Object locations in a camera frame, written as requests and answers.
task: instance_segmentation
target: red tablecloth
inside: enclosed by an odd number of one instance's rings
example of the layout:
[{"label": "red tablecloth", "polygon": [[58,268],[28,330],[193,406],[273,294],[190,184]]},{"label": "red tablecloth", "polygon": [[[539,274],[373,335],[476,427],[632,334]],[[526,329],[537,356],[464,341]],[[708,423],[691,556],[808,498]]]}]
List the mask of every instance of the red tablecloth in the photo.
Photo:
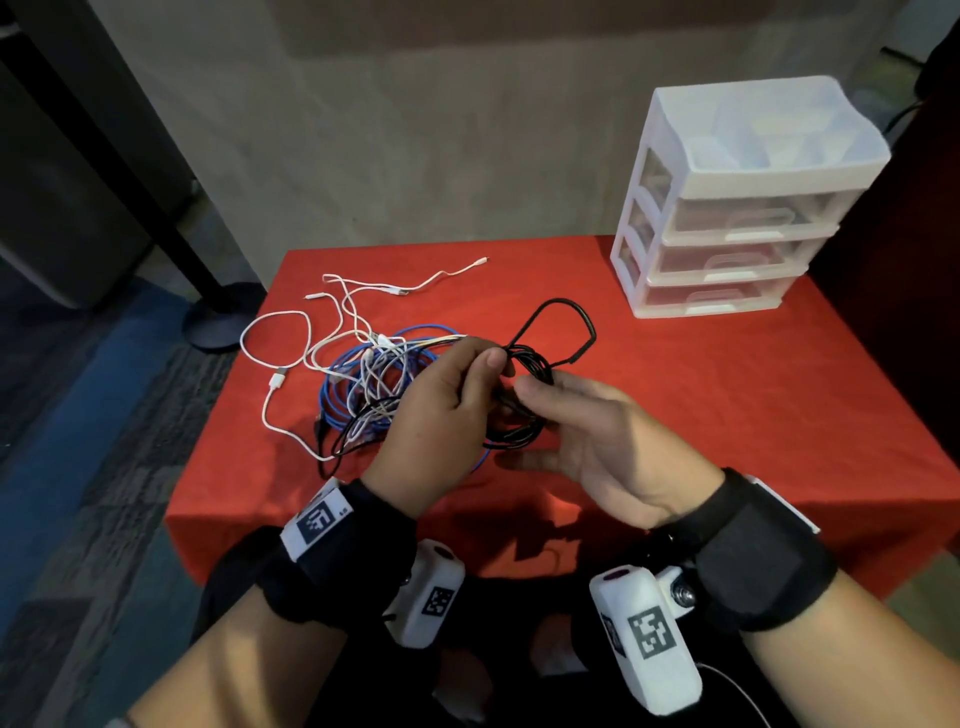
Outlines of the red tablecloth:
[{"label": "red tablecloth", "polygon": [[[507,342],[544,300],[580,303],[596,345],[571,369],[629,392],[707,457],[754,474],[824,531],[841,563],[886,595],[960,531],[960,473],[830,308],[803,278],[773,311],[640,321],[607,260],[609,238],[403,245],[293,251],[263,311],[303,308],[315,338],[335,323],[329,301],[305,301],[321,276],[414,285],[440,269],[490,261],[403,298],[367,291],[360,313],[384,332],[442,323]],[[274,318],[250,336],[273,361],[302,352],[301,317]],[[584,339],[568,309],[549,309],[525,341],[554,360]],[[330,361],[329,352],[324,361]],[[265,429],[270,372],[240,355],[170,501],[166,523],[190,574],[254,527],[288,520],[320,487],[315,461]],[[298,367],[274,396],[270,420],[312,441],[322,375]],[[369,455],[349,458],[360,474]],[[508,473],[492,459],[429,511],[420,535],[450,545],[485,576],[573,570],[637,537],[560,476]]]}]

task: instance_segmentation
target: hand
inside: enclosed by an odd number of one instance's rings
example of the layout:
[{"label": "hand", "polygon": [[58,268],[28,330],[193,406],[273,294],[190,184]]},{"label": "hand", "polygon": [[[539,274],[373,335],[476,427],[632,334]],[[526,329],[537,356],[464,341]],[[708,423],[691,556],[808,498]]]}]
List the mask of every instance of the hand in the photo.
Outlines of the hand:
[{"label": "hand", "polygon": [[492,341],[461,339],[407,387],[364,484],[411,518],[460,483],[483,454],[487,416],[507,353]]},{"label": "hand", "polygon": [[620,521],[653,528],[689,513],[710,497],[724,474],[620,390],[567,372],[555,386],[525,376],[521,402],[552,423],[559,449],[497,456],[501,468],[563,473]]}]

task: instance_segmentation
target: patterned carpet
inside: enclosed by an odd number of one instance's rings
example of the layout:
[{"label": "patterned carpet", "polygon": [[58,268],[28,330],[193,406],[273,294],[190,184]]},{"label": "patterned carpet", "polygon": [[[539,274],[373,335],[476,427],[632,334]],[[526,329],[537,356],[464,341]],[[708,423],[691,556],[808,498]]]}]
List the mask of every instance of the patterned carpet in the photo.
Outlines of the patterned carpet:
[{"label": "patterned carpet", "polygon": [[0,725],[102,726],[185,649],[200,596],[162,516],[232,356],[135,280],[69,311],[0,265]]}]

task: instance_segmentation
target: wristband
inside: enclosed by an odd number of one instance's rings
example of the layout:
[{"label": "wristband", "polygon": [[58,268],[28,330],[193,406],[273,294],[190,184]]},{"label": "wristband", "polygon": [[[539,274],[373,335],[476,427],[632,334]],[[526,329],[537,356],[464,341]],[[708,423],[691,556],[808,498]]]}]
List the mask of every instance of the wristband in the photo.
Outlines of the wristband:
[{"label": "wristband", "polygon": [[383,621],[414,563],[417,522],[359,479],[336,482],[287,523],[256,583],[279,617],[349,632]]},{"label": "wristband", "polygon": [[758,482],[725,468],[700,508],[657,529],[690,558],[722,631],[759,632],[798,617],[837,572],[815,526]]}]

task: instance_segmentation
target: black cable loop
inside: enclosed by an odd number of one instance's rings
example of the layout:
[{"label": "black cable loop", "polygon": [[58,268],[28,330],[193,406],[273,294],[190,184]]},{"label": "black cable loop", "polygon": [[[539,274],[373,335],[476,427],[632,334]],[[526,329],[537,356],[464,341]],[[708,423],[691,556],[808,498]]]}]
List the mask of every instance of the black cable loop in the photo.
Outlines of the black cable loop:
[{"label": "black cable loop", "polygon": [[[583,319],[584,324],[587,326],[587,331],[589,332],[589,339],[587,342],[580,347],[572,355],[568,356],[566,359],[561,359],[560,361],[555,361],[554,363],[549,363],[542,354],[536,352],[531,347],[528,347],[526,344],[518,344],[519,338],[526,333],[527,329],[537,320],[537,317],[543,312],[543,310],[554,303],[562,303],[567,305],[573,310],[575,310],[580,318]],[[530,373],[534,379],[545,382],[546,384],[553,384],[553,369],[554,367],[562,366],[563,364],[572,364],[587,350],[596,343],[597,332],[593,327],[593,322],[590,320],[590,317],[587,315],[587,312],[578,304],[570,299],[550,299],[540,304],[540,307],[534,311],[533,315],[527,319],[527,323],[524,324],[520,331],[516,333],[510,343],[504,347],[504,350],[507,352],[507,357],[513,359],[515,362],[519,363],[527,372]],[[493,427],[487,427],[487,441],[484,443],[484,448],[486,449],[519,449],[526,448],[528,445],[533,443],[540,433],[543,432],[543,428],[546,425],[546,420],[539,415],[531,412],[527,407],[525,407],[521,402],[516,400],[511,400],[507,397],[499,397],[498,401],[501,404],[505,404],[515,414],[519,415],[528,420],[528,422],[523,425],[518,425],[516,427],[511,427],[510,429],[498,430]]]}]

